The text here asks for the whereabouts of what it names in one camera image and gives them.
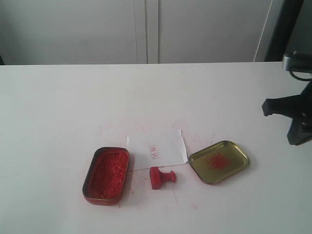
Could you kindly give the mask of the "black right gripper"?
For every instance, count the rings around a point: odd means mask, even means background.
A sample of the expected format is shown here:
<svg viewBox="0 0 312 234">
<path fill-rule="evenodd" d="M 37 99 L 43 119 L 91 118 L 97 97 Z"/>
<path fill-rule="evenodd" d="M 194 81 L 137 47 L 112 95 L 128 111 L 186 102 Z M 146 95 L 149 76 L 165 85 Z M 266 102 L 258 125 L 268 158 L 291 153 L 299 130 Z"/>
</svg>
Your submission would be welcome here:
<svg viewBox="0 0 312 234">
<path fill-rule="evenodd" d="M 292 119 L 287 139 L 290 145 L 301 145 L 312 139 L 312 83 L 309 82 L 299 95 L 266 99 L 263 114 L 278 114 Z"/>
</svg>

